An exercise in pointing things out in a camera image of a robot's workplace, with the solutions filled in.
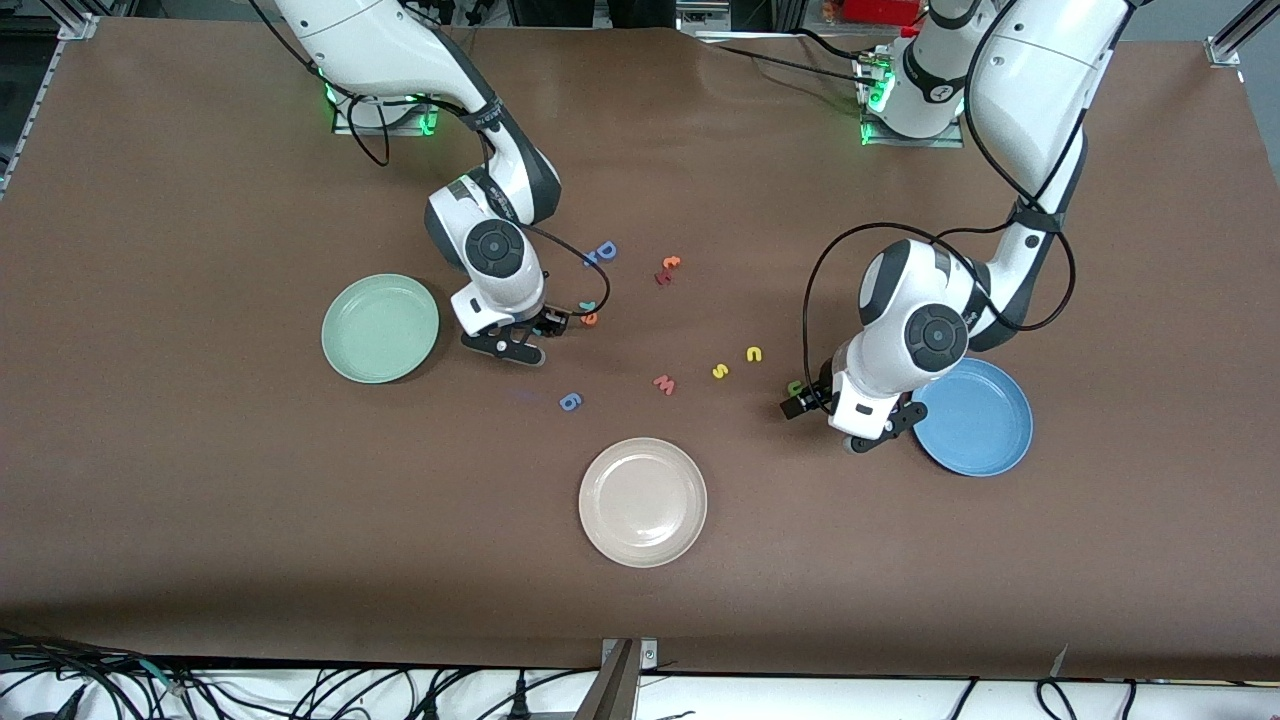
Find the red box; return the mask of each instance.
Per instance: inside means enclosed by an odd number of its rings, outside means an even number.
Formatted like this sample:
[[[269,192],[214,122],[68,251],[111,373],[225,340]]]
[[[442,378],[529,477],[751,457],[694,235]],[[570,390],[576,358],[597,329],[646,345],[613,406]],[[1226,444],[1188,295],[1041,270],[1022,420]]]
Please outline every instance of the red box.
[[[845,19],[878,26],[909,26],[920,14],[920,0],[845,0]]]

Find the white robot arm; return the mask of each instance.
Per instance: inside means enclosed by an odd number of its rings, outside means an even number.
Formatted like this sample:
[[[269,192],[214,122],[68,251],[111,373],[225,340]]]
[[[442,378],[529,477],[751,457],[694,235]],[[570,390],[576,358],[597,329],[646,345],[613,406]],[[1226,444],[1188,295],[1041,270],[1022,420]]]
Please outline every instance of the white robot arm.
[[[559,202],[556,169],[449,36],[419,24],[396,0],[276,0],[280,14],[325,79],[369,97],[438,94],[494,149],[486,163],[435,191],[426,231],[471,282],[453,299],[467,347],[529,365],[545,355],[531,331],[561,334],[567,315],[545,306],[545,281],[522,224]],[[517,337],[513,331],[522,331]]]
[[[870,441],[863,448],[896,434],[899,419],[891,415],[904,392],[941,378],[968,350],[989,350],[1018,332],[1084,165],[1088,143],[1076,120],[1132,6],[1128,0],[1012,0],[996,10],[991,0],[936,3],[920,35],[896,46],[895,67],[904,70],[895,73],[900,79],[879,110],[897,132],[941,132],[955,115],[978,41],[998,22],[973,63],[968,101],[975,129],[1025,192],[995,256],[961,260],[918,240],[887,247],[863,277],[863,332],[836,351],[814,388],[783,404],[795,416],[826,401],[828,423]],[[938,26],[938,17],[966,24]],[[922,64],[929,77],[919,72]]]

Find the brown table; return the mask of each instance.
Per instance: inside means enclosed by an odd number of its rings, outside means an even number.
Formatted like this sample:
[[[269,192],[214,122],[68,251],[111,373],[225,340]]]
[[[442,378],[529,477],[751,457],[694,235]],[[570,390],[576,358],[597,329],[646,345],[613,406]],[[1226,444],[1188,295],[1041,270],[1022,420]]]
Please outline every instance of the brown table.
[[[326,365],[320,319],[372,273],[462,286],[421,214],[475,138],[445,120],[374,167],[253,24],[109,19],[68,49],[0,202],[0,621],[265,657],[584,665],[645,634],[687,670],[1041,675],[1070,643],[1075,675],[1276,676],[1280,195],[1235,73],[1121,46],[1075,300],[988,354],[1034,445],[975,480],[909,438],[849,456],[776,405],[836,233],[1004,219],[975,151],[863,147],[846,83],[676,32],[463,42],[564,178],[545,227],[617,243],[614,297],[540,369],[463,350],[449,316],[426,372],[384,387]],[[815,364],[897,237],[824,269]],[[539,247],[553,301],[596,297]],[[1032,316],[1064,284],[1048,264]],[[576,512],[590,460],[635,436],[684,447],[710,493],[694,548],[645,571]]]

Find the cable connector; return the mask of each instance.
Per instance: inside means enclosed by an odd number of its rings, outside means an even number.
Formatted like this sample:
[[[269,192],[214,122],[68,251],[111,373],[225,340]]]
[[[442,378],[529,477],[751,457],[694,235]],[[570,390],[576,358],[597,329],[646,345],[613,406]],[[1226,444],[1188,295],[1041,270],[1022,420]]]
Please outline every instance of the cable connector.
[[[521,670],[520,676],[516,678],[516,693],[511,697],[511,712],[507,714],[507,720],[527,720],[532,715],[529,711],[529,701],[525,698],[525,671]]]

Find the plate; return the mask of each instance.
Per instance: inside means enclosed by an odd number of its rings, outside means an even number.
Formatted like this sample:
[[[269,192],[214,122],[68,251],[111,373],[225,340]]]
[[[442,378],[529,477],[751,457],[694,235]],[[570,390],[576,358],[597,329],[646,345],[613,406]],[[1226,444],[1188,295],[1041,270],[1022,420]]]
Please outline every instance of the plate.
[[[334,299],[320,345],[342,377],[387,383],[421,365],[439,331],[440,313],[422,283],[404,275],[370,275]]]
[[[954,473],[998,475],[1018,465],[1032,446],[1030,402],[1014,378],[991,363],[965,357],[911,400],[929,409],[915,425],[915,437]]]
[[[689,550],[707,521],[707,483],[684,450],[657,438],[609,446],[577,495],[591,544],[628,568],[657,568]]]

